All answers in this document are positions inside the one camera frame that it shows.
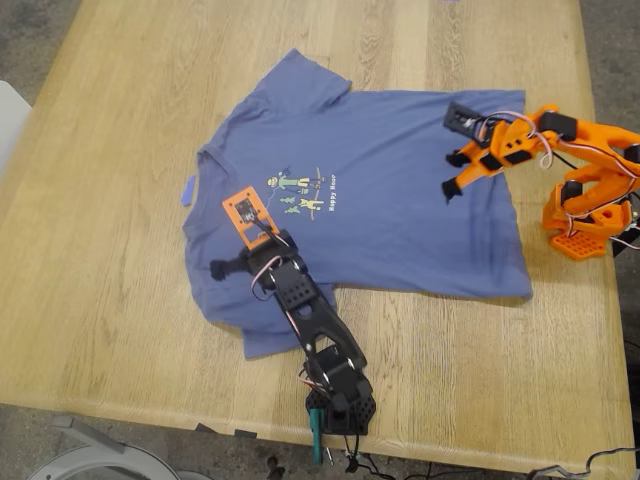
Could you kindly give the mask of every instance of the orange bracket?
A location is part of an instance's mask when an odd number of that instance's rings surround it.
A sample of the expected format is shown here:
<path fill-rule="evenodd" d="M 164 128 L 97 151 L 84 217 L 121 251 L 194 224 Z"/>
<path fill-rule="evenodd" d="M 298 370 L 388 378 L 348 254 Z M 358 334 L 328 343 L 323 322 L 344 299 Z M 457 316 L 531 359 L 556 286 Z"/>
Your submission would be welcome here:
<path fill-rule="evenodd" d="M 247 187 L 226 198 L 222 201 L 222 207 L 249 250 L 253 250 L 269 239 L 264 232 L 260 232 L 254 239 L 247 237 L 247 230 L 256 227 L 254 223 L 256 220 L 268 224 L 274 234 L 280 233 L 253 187 Z"/>

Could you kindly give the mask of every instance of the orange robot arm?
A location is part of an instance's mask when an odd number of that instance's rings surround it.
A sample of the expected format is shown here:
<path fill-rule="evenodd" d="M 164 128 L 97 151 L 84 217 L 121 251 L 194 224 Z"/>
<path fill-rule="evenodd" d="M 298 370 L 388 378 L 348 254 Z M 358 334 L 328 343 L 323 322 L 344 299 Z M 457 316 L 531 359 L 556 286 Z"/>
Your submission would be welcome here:
<path fill-rule="evenodd" d="M 568 172 L 544 208 L 543 227 L 561 231 L 551 238 L 552 245 L 574 259 L 603 255 L 609 237 L 631 222 L 627 195 L 640 187 L 640 135 L 561 115 L 555 105 L 529 115 L 482 116 L 452 104 L 445 126 L 472 139 L 447 155 L 450 164 L 464 167 L 442 184 L 447 202 L 478 178 L 502 173 L 538 153 L 544 153 L 541 165 L 548 168 L 553 150 L 560 150 L 589 165 Z M 583 192 L 585 183 L 593 185 Z"/>

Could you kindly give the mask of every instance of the printed graphic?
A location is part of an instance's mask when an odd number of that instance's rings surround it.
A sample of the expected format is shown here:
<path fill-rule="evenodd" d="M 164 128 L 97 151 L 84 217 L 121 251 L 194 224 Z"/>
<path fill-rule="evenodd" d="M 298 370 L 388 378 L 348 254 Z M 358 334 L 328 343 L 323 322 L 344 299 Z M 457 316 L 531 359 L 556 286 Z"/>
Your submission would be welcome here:
<path fill-rule="evenodd" d="M 278 172 L 277 176 L 269 177 L 267 179 L 267 185 L 269 185 L 273 191 L 271 196 L 267 199 L 267 208 L 271 199 L 280 192 L 284 196 L 278 198 L 278 201 L 283 206 L 287 206 L 284 209 L 284 213 L 299 215 L 303 211 L 309 212 L 311 220 L 315 212 L 323 210 L 325 200 L 318 200 L 320 192 L 325 185 L 325 177 L 320 175 L 320 169 L 316 167 L 315 177 L 296 177 L 291 174 L 290 168 L 285 168 L 281 172 Z M 330 190 L 335 190 L 335 175 L 331 175 Z M 331 192 L 331 205 L 329 211 L 333 212 L 335 209 L 335 192 Z"/>

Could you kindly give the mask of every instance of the orange robot base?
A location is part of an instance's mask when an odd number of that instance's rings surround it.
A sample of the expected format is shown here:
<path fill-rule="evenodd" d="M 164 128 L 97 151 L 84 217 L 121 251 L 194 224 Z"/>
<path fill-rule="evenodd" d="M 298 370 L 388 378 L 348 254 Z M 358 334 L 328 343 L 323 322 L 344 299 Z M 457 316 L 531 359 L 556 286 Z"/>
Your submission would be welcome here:
<path fill-rule="evenodd" d="M 625 200 L 602 207 L 584 219 L 574 218 L 573 233 L 568 236 L 569 219 L 560 203 L 562 186 L 555 186 L 542 213 L 545 230 L 561 230 L 549 238 L 549 244 L 574 260 L 604 255 L 609 237 L 624 230 L 631 221 L 631 203 Z"/>

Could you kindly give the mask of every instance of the cartoon figure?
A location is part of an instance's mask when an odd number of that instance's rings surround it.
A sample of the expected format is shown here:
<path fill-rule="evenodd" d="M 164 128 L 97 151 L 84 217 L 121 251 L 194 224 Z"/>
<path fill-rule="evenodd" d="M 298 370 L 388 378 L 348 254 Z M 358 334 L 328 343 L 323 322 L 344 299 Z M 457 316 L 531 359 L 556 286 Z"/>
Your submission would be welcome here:
<path fill-rule="evenodd" d="M 309 178 L 309 177 L 301 177 L 301 178 L 289 178 L 288 172 L 285 170 L 284 172 L 278 172 L 277 177 L 271 177 L 267 180 L 267 185 L 271 188 L 280 188 L 282 190 L 296 191 L 297 193 L 303 193 L 301 190 L 305 188 L 320 188 L 320 183 L 324 182 L 324 177 L 322 178 Z"/>
<path fill-rule="evenodd" d="M 320 210 L 318 205 L 322 205 L 323 203 L 323 200 L 307 200 L 306 198 L 301 198 L 298 205 L 308 208 L 309 210 Z"/>

